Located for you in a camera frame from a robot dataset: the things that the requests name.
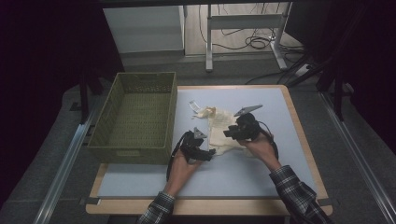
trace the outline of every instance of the person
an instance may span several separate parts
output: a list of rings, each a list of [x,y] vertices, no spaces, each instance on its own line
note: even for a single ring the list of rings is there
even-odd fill
[[[276,191],[286,205],[290,215],[297,223],[333,223],[315,201],[316,193],[300,181],[289,165],[282,166],[267,137],[260,133],[254,141],[238,140],[270,170]],[[138,219],[139,224],[164,223],[173,212],[178,192],[202,164],[197,161],[188,164],[179,150],[174,157],[173,166],[163,191],[159,192],[148,210]]]

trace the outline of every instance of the plaid shirt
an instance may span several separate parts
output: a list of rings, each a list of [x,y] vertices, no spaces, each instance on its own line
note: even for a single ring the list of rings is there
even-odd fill
[[[317,194],[301,182],[290,166],[283,166],[270,174],[280,199],[288,208],[291,216],[299,223],[333,223],[316,203]],[[137,223],[159,224],[172,215],[175,198],[159,192],[149,205],[148,210]]]

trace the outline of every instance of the green plastic basket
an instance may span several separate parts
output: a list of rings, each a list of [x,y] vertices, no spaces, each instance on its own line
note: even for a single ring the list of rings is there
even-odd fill
[[[88,150],[104,163],[167,164],[176,102],[175,73],[118,73]]]

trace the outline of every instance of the table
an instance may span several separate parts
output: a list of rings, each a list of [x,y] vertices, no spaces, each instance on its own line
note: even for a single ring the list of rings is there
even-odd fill
[[[328,195],[324,188],[318,167],[312,156],[309,145],[306,141],[303,128],[298,119],[294,105],[290,98],[288,89],[280,85],[255,85],[255,86],[180,86],[179,90],[219,90],[219,89],[252,89],[252,88],[279,88],[282,91],[287,104],[293,125],[304,151],[307,164],[317,186],[318,200],[327,199]],[[90,198],[97,199],[103,177],[108,164],[101,164],[95,181],[92,186]],[[88,203],[86,211],[89,214],[107,215],[139,215],[146,211],[152,199],[100,199],[96,203]],[[332,206],[322,206],[323,211],[330,215]],[[279,199],[180,199],[175,203],[174,215],[212,215],[212,216],[288,216],[284,204]]]

